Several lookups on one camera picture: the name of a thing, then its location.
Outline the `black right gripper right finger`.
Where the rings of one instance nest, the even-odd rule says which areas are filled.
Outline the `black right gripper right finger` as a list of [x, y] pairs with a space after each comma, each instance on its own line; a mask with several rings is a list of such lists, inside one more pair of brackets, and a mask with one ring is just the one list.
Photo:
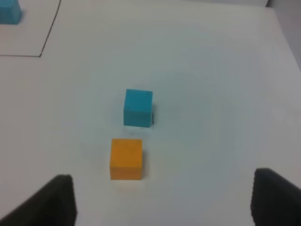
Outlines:
[[256, 226], [299, 226], [301, 189], [269, 168], [258, 168], [250, 209]]

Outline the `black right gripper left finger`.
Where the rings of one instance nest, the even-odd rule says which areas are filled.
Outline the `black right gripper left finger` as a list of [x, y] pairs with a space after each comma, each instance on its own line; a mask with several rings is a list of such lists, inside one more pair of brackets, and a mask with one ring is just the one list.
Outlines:
[[77, 207], [71, 175], [57, 175], [0, 220], [2, 226], [74, 226]]

